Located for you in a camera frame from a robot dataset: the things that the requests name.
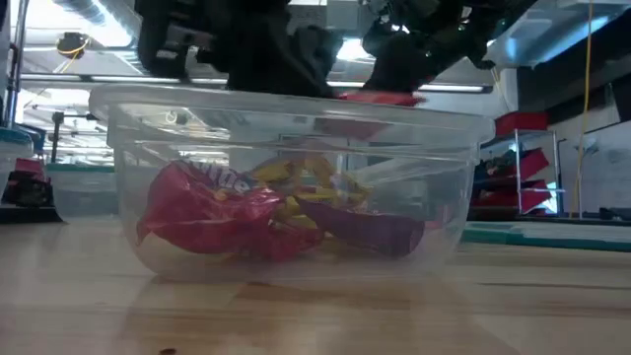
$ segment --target wooden table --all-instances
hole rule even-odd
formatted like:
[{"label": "wooden table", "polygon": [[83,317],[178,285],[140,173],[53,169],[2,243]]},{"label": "wooden table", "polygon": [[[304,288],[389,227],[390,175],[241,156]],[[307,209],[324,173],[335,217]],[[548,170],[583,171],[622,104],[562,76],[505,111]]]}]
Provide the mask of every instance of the wooden table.
[{"label": "wooden table", "polygon": [[628,254],[464,245],[420,285],[204,285],[126,243],[112,223],[0,226],[0,354],[631,354]]}]

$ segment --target ceiling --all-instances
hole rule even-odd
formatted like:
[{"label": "ceiling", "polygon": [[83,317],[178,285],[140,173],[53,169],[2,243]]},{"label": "ceiling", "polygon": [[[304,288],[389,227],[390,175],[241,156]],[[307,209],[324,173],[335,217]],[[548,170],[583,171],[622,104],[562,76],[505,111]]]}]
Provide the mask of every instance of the ceiling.
[{"label": "ceiling", "polygon": [[[140,19],[131,10],[134,0],[93,1],[101,1],[108,9],[122,11],[125,24],[120,26],[114,24],[104,32],[103,29],[95,27],[81,16],[64,11],[52,0],[31,0],[27,15],[24,73],[59,73],[65,69],[66,74],[144,75],[132,48],[112,48],[104,45],[124,45],[127,42],[124,33],[133,35],[134,31],[138,31]],[[585,35],[583,26],[587,18],[586,1],[539,0],[514,26],[497,40],[489,43],[489,58],[504,67],[535,65],[539,61],[549,59],[555,52],[562,51],[564,45],[570,46],[574,39],[577,38],[576,41],[578,41],[581,36]],[[594,25],[597,27],[603,26],[621,13],[627,7],[624,4],[628,3],[628,0],[595,0],[595,2],[596,20]],[[18,3],[19,0],[11,0],[12,27],[15,27]],[[294,0],[291,11],[295,20],[291,26],[311,23],[326,26],[327,18],[337,19],[337,24],[360,24],[362,21],[371,20],[366,20],[365,14],[357,15],[357,11],[343,13],[338,11],[337,7],[333,7],[341,4],[347,8],[349,3],[356,4],[357,1]],[[347,19],[340,18],[339,14],[331,16],[331,9],[339,12],[339,14],[345,14],[344,16],[357,18],[345,21]],[[69,63],[69,59],[57,53],[55,43],[64,32],[86,33],[94,39],[89,50],[80,60]],[[123,32],[123,35],[115,35],[120,32]],[[354,40],[349,41],[348,44],[349,46],[359,46],[358,43],[357,40]],[[331,71],[329,80],[363,82],[370,76],[372,66],[372,58],[362,54],[339,58]],[[224,78],[221,73],[216,72],[209,65],[197,64],[194,60],[189,61],[188,68],[191,77]],[[461,85],[494,85],[493,77],[489,71],[475,69],[468,60],[457,63],[439,76],[436,81]],[[64,109],[71,113],[81,113],[87,110],[89,87],[82,88],[79,85],[72,89],[74,91],[64,92],[63,90],[67,89],[61,89],[65,88],[62,84],[57,87],[56,83],[45,83],[45,86],[43,83],[31,83],[30,85],[25,83],[25,88],[27,89],[20,96],[20,104],[26,109],[18,118],[18,121],[23,123],[51,130],[53,124],[50,117],[53,111]],[[74,157],[69,156],[68,159],[72,161],[88,159],[87,156],[79,157],[77,152],[82,151],[98,152],[98,154],[95,153],[97,156],[95,159],[99,162],[103,161],[105,127],[95,127],[93,122],[75,118],[67,120],[61,129],[63,139],[60,146],[66,152],[75,153]],[[79,132],[79,135],[71,136],[69,135],[70,132]]]}]

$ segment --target metal rack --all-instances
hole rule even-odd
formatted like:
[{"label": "metal rack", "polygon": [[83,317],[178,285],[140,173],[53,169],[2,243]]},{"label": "metal rack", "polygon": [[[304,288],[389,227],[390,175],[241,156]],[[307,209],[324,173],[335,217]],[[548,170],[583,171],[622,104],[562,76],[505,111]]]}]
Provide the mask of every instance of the metal rack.
[{"label": "metal rack", "polygon": [[[522,167],[521,167],[521,149],[522,143],[525,143],[528,140],[549,137],[552,141],[553,147],[553,155],[554,155],[554,181],[556,182],[556,188],[524,188],[522,182]],[[543,130],[527,130],[527,129],[516,129],[511,134],[506,134],[502,136],[498,136],[495,139],[491,140],[488,143],[485,143],[481,146],[481,150],[489,150],[490,148],[499,148],[499,150],[507,150],[511,147],[511,145],[515,144],[516,146],[516,175],[514,178],[517,180],[517,195],[518,195],[518,206],[505,206],[505,207],[489,207],[489,209],[517,209],[520,215],[526,214],[529,211],[524,211],[523,209],[523,193],[525,191],[531,192],[555,192],[555,193],[564,193],[565,190],[560,188],[560,169],[559,169],[559,151],[557,146],[557,138],[555,131],[543,131]],[[562,215],[563,213],[563,203],[561,203],[561,199],[556,199],[557,204],[557,214]]]}]

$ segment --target clear plastic container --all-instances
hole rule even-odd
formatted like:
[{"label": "clear plastic container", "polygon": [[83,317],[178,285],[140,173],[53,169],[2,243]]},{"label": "clear plastic container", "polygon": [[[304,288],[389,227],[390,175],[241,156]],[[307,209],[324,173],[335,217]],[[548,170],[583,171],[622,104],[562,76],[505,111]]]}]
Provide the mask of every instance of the clear plastic container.
[{"label": "clear plastic container", "polygon": [[118,215],[114,167],[49,164],[46,174],[55,209],[64,222],[92,222]]},{"label": "clear plastic container", "polygon": [[16,159],[30,158],[33,155],[33,140],[20,131],[0,128],[0,200],[9,180],[9,174],[16,167]]},{"label": "clear plastic container", "polygon": [[158,86],[97,88],[90,109],[108,121],[131,247],[187,280],[436,270],[494,135],[476,115]]}]

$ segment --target purple wrapper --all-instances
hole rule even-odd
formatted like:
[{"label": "purple wrapper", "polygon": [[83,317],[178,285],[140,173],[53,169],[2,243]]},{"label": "purple wrapper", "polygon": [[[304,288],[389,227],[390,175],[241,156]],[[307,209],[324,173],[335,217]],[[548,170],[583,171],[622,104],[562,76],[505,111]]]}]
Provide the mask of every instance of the purple wrapper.
[{"label": "purple wrapper", "polygon": [[365,214],[335,209],[295,197],[303,213],[317,226],[349,245],[403,257],[418,247],[425,222],[387,214]]}]

